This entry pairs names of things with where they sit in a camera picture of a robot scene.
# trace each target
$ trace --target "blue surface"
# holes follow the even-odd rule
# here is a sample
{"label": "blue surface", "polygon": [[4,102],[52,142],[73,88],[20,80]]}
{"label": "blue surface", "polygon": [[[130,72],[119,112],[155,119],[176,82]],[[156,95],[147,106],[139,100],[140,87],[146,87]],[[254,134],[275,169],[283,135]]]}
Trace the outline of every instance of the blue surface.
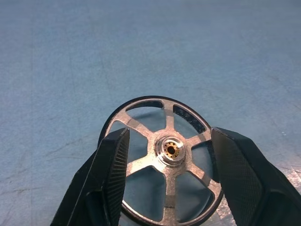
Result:
{"label": "blue surface", "polygon": [[301,191],[300,37],[297,0],[0,1],[0,225],[49,225],[142,95],[252,138]]}

